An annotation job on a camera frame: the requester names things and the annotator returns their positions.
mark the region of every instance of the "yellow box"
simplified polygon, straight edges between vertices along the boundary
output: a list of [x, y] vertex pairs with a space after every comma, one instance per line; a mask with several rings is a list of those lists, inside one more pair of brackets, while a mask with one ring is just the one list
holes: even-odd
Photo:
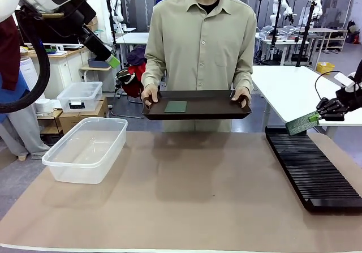
[[330, 72], [334, 70], [335, 65], [330, 62], [319, 62], [317, 64], [317, 72], [323, 74], [326, 73], [326, 75], [330, 75]]

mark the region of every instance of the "white table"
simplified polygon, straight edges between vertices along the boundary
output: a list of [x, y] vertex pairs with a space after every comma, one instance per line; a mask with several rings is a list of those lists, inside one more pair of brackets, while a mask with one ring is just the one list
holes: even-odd
[[[303, 66], [254, 66], [253, 82], [267, 102], [262, 128], [268, 124], [270, 108], [284, 123], [315, 111], [320, 102], [314, 88], [318, 77], [318, 73]], [[318, 80], [317, 89], [321, 97], [331, 99], [335, 98], [335, 92], [340, 87], [322, 77]], [[320, 126], [327, 127], [326, 135], [333, 138], [338, 127], [362, 126], [362, 109], [347, 113], [344, 122], [320, 120]]]
[[132, 31], [135, 31], [137, 28], [126, 28], [126, 29], [123, 29], [124, 32], [132, 32]]
[[[263, 39], [259, 36], [259, 33], [255, 34], [255, 39], [259, 40], [259, 42], [262, 43], [262, 55], [265, 55], [265, 51], [266, 51], [266, 46], [271, 45], [272, 41], [270, 39]], [[287, 54], [287, 49], [289, 46], [295, 46], [295, 45], [301, 45], [301, 39], [299, 39], [299, 42], [295, 42], [293, 40], [277, 40], [275, 42], [275, 46], [279, 47], [282, 46], [283, 47], [283, 54], [282, 54], [282, 59], [281, 59], [281, 66], [284, 65], [285, 63], [285, 57]]]
[[[119, 45], [129, 46], [130, 52], [133, 50], [134, 45], [146, 45], [148, 42], [149, 33], [148, 32], [131, 32], [126, 33], [125, 35], [117, 38], [115, 41]], [[122, 52], [122, 46], [120, 47], [121, 53], [121, 66], [124, 68], [124, 57]]]

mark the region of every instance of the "black pole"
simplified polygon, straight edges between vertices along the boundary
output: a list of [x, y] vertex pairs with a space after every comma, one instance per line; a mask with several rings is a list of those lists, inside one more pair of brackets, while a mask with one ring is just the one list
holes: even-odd
[[281, 5], [282, 5], [282, 0], [279, 0], [277, 18], [275, 19], [273, 39], [271, 40], [271, 46], [270, 46], [270, 49], [273, 50], [273, 54], [274, 54], [275, 43], [277, 42], [278, 21], [279, 21], [279, 13], [281, 11]]
[[261, 0], [259, 0], [259, 9], [258, 9], [258, 17], [256, 19], [256, 26], [258, 26], [258, 22], [259, 22], [260, 6], [261, 6]]
[[296, 0], [294, 0], [294, 4], [293, 4], [293, 13], [294, 13], [294, 9], [295, 9], [295, 2], [296, 2]]
[[111, 0], [107, 0], [107, 7], [108, 7], [108, 12], [109, 12], [109, 22], [111, 24], [111, 31], [112, 31], [112, 35], [113, 35], [113, 45], [115, 46], [115, 48], [118, 48], [118, 45], [117, 45], [117, 42], [115, 39], [115, 33], [114, 33]]
[[314, 1], [312, 1], [311, 8], [309, 9], [308, 21], [307, 21], [306, 26], [304, 27], [303, 40], [302, 40], [301, 45], [300, 45], [300, 51], [299, 51], [298, 61], [296, 62], [296, 67], [300, 67], [300, 62], [301, 62], [301, 58], [303, 56], [305, 42], [307, 41], [308, 32], [309, 32], [309, 29], [311, 28], [310, 24], [311, 24], [311, 21], [312, 21], [312, 16], [313, 16], [313, 11], [314, 11], [315, 6], [316, 6], [316, 3]]

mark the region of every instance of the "green tool tip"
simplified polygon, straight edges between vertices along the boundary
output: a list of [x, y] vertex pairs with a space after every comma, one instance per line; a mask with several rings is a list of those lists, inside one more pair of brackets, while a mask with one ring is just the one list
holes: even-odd
[[107, 63], [112, 67], [112, 68], [117, 68], [120, 65], [120, 61], [113, 55], [111, 55], [108, 60]]

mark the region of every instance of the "khaki shirt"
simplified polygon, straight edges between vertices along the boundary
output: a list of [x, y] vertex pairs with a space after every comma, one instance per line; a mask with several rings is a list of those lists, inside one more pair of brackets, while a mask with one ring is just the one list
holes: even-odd
[[[254, 11], [239, 0], [220, 0], [207, 14], [196, 0], [164, 0], [154, 7], [142, 83], [167, 90], [223, 90], [247, 87], [256, 32]], [[173, 121], [167, 131], [230, 131], [231, 122]]]

